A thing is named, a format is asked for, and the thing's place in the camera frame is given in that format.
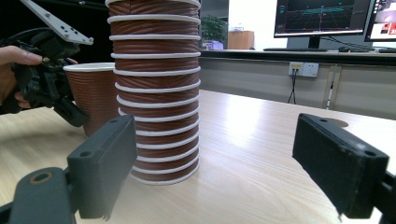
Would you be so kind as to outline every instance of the desk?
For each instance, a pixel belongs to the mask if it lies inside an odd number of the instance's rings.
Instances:
[[[201,166],[171,186],[128,178],[112,218],[79,223],[340,223],[335,208],[291,157],[297,117],[340,119],[346,130],[391,156],[396,173],[396,120],[201,91]],[[0,204],[15,185],[44,167],[66,167],[85,138],[47,108],[0,116]],[[372,219],[343,223],[378,223]]]
[[[373,65],[373,66],[396,66],[396,54],[393,53],[342,53],[335,50],[326,52],[302,52],[302,51],[263,51],[224,49],[202,50],[201,58],[210,59],[236,59],[251,61],[272,62],[310,62],[310,63],[338,63],[349,65]]]

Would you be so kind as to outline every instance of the stacked paper cups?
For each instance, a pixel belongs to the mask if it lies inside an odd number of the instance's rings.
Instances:
[[[138,148],[132,177],[168,185],[199,167],[196,0],[106,0],[119,113],[133,114]]]

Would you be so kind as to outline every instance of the finger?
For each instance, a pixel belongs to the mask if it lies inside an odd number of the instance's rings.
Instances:
[[[71,64],[78,64],[78,62],[77,62],[76,60],[74,60],[74,59],[66,58],[66,60],[67,60],[68,62],[70,62]]]
[[[18,101],[25,101],[20,91],[15,92],[15,99],[17,99]]]
[[[20,63],[35,65],[41,63],[42,57],[15,46],[0,48],[0,64]]]
[[[30,108],[30,104],[29,104],[29,102],[27,102],[27,101],[19,101],[18,102],[18,105],[21,107],[21,108]]]

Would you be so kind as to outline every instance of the monitor stand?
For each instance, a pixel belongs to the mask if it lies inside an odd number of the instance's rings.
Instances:
[[[309,49],[319,49],[320,36],[310,36],[309,37]]]

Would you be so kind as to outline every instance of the human hand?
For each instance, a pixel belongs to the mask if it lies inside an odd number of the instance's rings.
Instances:
[[[17,85],[17,79],[11,70],[12,63],[36,65],[40,64],[41,60],[41,56],[15,46],[0,48],[0,105]],[[19,101],[20,107],[30,107],[29,102],[23,99],[21,92],[17,92],[14,97]]]

